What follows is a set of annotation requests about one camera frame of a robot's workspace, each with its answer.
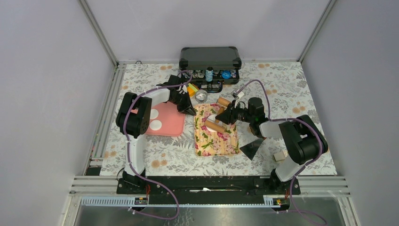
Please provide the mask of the white dough ball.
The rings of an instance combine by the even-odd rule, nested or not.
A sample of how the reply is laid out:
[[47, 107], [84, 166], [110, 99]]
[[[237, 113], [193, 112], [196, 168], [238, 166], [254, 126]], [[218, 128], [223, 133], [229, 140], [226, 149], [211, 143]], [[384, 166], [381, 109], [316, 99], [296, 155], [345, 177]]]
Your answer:
[[210, 115], [207, 117], [207, 119], [204, 122], [204, 125], [206, 126], [206, 129], [209, 130], [210, 132], [217, 132], [218, 128], [220, 127], [219, 121], [215, 119], [215, 114]]

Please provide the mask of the floral yellow tray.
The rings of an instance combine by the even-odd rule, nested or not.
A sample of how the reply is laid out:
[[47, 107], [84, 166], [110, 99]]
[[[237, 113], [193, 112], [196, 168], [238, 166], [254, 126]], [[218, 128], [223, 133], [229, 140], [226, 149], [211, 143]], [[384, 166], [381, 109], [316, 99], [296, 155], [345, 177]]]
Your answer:
[[194, 107], [194, 141], [195, 154], [199, 157], [236, 155], [240, 153], [237, 126], [221, 124], [217, 132], [210, 132], [204, 125], [205, 120], [212, 114], [223, 111], [219, 104], [201, 104]]

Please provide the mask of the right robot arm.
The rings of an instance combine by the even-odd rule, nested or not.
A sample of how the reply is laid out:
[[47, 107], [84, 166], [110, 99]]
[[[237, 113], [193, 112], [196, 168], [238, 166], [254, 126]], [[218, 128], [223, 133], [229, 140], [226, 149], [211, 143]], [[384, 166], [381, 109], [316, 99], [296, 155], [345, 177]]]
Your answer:
[[215, 117], [217, 121], [229, 125], [236, 121], [246, 122], [251, 133], [258, 138], [283, 139], [288, 156], [272, 171], [270, 177], [270, 188], [276, 194], [286, 191], [288, 181], [328, 150], [324, 136], [308, 115], [271, 120], [265, 114], [262, 99], [258, 97], [250, 98], [243, 106], [237, 99], [230, 102], [220, 97], [217, 104], [223, 108]]

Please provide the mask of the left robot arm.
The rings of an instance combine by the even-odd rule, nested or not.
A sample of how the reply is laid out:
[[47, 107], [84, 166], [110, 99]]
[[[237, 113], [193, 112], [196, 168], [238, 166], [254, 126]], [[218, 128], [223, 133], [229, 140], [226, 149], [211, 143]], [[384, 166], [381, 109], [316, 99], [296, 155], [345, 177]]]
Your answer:
[[120, 105], [116, 125], [126, 137], [125, 167], [122, 179], [128, 183], [132, 192], [139, 194], [145, 190], [146, 182], [144, 165], [144, 134], [150, 125], [152, 107], [160, 103], [173, 103], [179, 113], [195, 116], [196, 112], [187, 91], [187, 85], [192, 80], [178, 75], [170, 75], [168, 81], [156, 85], [154, 88], [141, 94], [127, 92]]

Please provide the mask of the white dough wrapper upper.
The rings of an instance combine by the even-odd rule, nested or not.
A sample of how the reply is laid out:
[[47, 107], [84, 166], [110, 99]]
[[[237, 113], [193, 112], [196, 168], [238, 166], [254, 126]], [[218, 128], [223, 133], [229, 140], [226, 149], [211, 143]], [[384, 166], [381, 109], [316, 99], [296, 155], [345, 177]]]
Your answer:
[[154, 120], [159, 116], [159, 111], [157, 109], [151, 109], [150, 119]]

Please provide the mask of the white dough wrapper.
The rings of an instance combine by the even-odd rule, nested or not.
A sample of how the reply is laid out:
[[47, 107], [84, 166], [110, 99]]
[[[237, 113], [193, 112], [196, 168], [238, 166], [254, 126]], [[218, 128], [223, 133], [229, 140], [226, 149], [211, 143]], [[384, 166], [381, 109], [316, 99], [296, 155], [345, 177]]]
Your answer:
[[160, 130], [162, 127], [162, 122], [159, 120], [152, 120], [150, 125], [149, 125], [150, 129], [153, 131], [157, 131]]
[[159, 111], [157, 109], [151, 109], [150, 119], [154, 120], [159, 116]]

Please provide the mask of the white dough wrapper lower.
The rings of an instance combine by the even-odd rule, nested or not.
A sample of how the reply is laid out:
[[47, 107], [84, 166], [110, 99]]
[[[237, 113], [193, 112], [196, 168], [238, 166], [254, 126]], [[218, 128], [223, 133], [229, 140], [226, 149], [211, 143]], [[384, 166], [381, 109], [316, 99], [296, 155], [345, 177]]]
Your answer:
[[149, 125], [150, 129], [153, 131], [157, 131], [160, 130], [162, 127], [162, 122], [159, 120], [152, 120], [150, 125]]

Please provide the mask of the orange green sticky notes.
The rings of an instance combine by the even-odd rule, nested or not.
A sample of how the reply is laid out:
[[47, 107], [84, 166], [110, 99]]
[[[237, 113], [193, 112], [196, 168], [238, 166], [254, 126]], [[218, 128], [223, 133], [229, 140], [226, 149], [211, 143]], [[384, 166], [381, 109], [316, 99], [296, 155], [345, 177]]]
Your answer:
[[195, 94], [198, 92], [198, 90], [199, 89], [195, 85], [193, 85], [191, 83], [189, 83], [187, 85], [187, 91], [188, 91], [190, 97], [194, 97]]

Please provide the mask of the pink plastic tray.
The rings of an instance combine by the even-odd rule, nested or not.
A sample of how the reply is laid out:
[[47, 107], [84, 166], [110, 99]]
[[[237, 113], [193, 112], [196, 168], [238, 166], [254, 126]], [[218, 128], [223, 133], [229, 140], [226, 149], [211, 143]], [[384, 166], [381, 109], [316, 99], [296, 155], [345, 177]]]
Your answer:
[[152, 107], [159, 111], [159, 116], [154, 120], [162, 122], [160, 130], [153, 131], [148, 127], [146, 135], [178, 137], [183, 133], [185, 114], [179, 113], [177, 106], [171, 102], [160, 103]]

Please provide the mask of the blue white chip stack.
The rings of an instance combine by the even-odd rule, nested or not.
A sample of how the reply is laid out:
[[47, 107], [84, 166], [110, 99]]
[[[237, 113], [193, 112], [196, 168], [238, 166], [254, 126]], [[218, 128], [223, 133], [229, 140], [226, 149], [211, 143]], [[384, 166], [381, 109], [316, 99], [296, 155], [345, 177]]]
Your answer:
[[205, 80], [206, 80], [207, 82], [212, 82], [212, 81], [213, 81], [213, 74], [214, 74], [213, 68], [212, 68], [212, 67], [208, 67], [208, 68], [205, 70]]

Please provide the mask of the blue small blind button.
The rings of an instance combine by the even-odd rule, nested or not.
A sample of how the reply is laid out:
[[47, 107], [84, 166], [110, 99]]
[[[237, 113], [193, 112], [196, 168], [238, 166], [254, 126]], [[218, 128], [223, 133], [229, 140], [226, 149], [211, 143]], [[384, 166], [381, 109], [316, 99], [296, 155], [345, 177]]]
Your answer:
[[231, 71], [225, 70], [221, 72], [221, 77], [223, 79], [229, 79], [231, 78]]

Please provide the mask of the black poker chip case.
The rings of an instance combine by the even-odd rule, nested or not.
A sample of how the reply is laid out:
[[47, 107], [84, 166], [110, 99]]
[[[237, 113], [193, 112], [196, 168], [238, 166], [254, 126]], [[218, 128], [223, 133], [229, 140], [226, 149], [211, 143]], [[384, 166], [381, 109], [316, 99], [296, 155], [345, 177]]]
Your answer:
[[[179, 69], [183, 81], [191, 80], [191, 84], [208, 93], [219, 93], [224, 86], [239, 82], [239, 70], [242, 61], [238, 49], [228, 47], [185, 47], [181, 49]], [[205, 70], [213, 68], [213, 81], [205, 80]], [[231, 78], [223, 79], [222, 71], [231, 71]]]

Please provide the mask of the white green eraser block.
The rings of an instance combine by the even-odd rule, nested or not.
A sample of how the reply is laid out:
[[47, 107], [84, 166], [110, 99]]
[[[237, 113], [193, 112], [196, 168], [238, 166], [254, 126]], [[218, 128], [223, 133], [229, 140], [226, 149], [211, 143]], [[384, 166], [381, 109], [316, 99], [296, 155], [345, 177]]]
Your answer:
[[287, 158], [287, 156], [288, 156], [287, 153], [285, 153], [284, 151], [281, 151], [281, 152], [275, 153], [275, 154], [273, 155], [273, 159], [274, 159], [276, 162], [279, 162], [279, 161], [285, 160], [285, 159]]

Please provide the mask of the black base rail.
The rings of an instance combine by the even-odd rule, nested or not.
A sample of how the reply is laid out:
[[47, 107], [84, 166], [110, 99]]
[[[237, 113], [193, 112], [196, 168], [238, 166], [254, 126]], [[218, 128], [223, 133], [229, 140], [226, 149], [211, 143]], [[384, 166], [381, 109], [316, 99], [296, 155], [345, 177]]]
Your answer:
[[117, 194], [143, 195], [152, 205], [264, 204], [265, 197], [300, 195], [297, 179], [275, 182], [261, 176], [148, 176], [120, 178]]

